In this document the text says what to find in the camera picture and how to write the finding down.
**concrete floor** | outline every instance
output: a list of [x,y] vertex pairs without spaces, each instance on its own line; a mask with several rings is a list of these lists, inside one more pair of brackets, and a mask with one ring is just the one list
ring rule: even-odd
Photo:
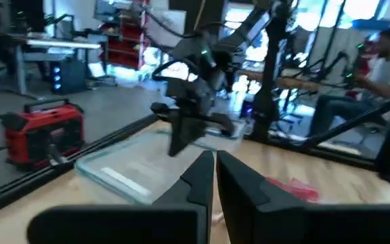
[[[141,87],[99,87],[67,96],[71,102],[85,110],[85,140],[92,142],[116,131],[150,112],[153,102],[170,102],[157,89]],[[13,94],[0,92],[0,114],[20,112],[25,103],[33,102]],[[0,146],[3,146],[3,128],[0,125]],[[0,186],[22,177],[25,172],[5,162],[6,151],[0,151]]]

